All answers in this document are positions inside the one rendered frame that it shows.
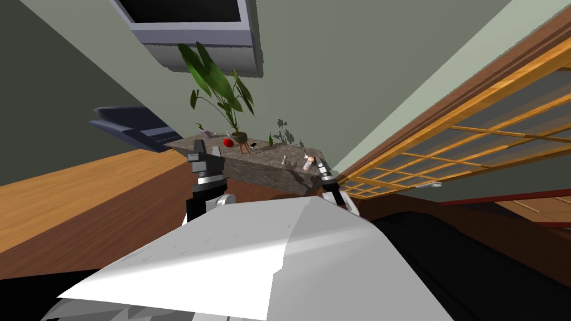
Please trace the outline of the grey stone table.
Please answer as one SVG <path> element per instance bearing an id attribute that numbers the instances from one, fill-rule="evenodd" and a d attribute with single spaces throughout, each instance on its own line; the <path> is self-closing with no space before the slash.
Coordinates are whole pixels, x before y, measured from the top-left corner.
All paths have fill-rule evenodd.
<path id="1" fill-rule="evenodd" d="M 269 145 L 267 141 L 248 139 L 248 144 L 257 142 L 258 146 L 247 154 L 241 153 L 238 147 L 224 146 L 222 140 L 228 138 L 227 135 L 213 136 L 211 139 L 206 139 L 196 135 L 168 143 L 168 147 L 182 154 L 186 160 L 192 153 L 195 139 L 204 140 L 207 154 L 212 153 L 213 147 L 220 147 L 221 155 L 225 158 L 223 174 L 206 178 L 199 178 L 197 175 L 198 185 L 205 188 L 220 186 L 227 178 L 231 178 L 303 196 L 308 196 L 322 186 L 320 172 L 315 164 L 309 171 L 303 170 L 306 162 L 304 156 L 308 154 L 311 157 L 321 158 L 323 155 L 319 150 L 311 148 L 304 150 L 295 145 L 282 143 Z M 285 165 L 282 165 L 284 155 L 287 159 Z"/>

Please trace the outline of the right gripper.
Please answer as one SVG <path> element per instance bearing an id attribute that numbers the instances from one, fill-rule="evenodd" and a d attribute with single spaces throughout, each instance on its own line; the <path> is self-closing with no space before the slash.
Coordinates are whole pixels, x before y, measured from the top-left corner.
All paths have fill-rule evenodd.
<path id="1" fill-rule="evenodd" d="M 320 178 L 322 181 L 330 181 L 335 179 L 329 169 L 329 166 L 326 162 L 323 162 L 319 157 L 316 157 L 316 165 L 320 172 Z"/>

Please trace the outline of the large green potted plant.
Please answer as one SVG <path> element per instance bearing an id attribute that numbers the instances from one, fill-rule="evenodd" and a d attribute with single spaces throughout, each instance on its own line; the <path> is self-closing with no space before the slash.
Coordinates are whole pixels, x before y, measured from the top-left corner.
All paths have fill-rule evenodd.
<path id="1" fill-rule="evenodd" d="M 251 114 L 254 114 L 254 99 L 251 92 L 235 70 L 230 72 L 234 81 L 231 83 L 199 42 L 196 43 L 196 51 L 185 43 L 180 43 L 177 47 L 189 73 L 199 87 L 191 91 L 190 107 L 195 109 L 199 100 L 206 101 L 234 130 L 229 137 L 238 144 L 240 152 L 250 154 L 248 135 L 240 130 L 237 113 L 242 113 L 243 107 L 246 107 Z"/>

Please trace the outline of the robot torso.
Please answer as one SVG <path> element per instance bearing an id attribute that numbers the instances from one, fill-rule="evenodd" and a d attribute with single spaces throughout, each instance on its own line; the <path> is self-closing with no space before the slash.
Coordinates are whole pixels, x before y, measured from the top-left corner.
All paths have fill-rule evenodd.
<path id="1" fill-rule="evenodd" d="M 372 223 L 320 197 L 223 205 L 73 285 L 59 321 L 453 321 Z"/>

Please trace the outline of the grey framed window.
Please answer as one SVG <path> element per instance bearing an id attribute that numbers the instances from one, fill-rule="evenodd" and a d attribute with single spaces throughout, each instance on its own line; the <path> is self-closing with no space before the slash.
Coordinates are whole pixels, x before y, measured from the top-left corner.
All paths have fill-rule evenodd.
<path id="1" fill-rule="evenodd" d="M 157 62 L 187 72 L 178 45 L 202 44 L 224 74 L 263 76 L 256 0 L 109 0 Z"/>

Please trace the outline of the wooden lattice sliding door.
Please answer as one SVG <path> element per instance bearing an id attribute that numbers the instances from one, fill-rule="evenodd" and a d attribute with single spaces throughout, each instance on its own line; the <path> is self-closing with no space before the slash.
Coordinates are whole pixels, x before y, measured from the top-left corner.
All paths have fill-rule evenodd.
<path id="1" fill-rule="evenodd" d="M 571 153 L 571 4 L 340 177 L 367 199 Z"/>

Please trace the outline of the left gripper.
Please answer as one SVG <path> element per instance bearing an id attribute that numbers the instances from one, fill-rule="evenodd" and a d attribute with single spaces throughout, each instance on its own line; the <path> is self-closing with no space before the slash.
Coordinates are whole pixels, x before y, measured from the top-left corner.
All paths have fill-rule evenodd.
<path id="1" fill-rule="evenodd" d="M 203 139 L 195 139 L 192 153 L 187 156 L 191 163 L 192 172 L 199 178 L 219 176 L 223 174 L 225 158 L 221 155 L 220 147 L 213 147 L 212 153 L 206 153 Z"/>

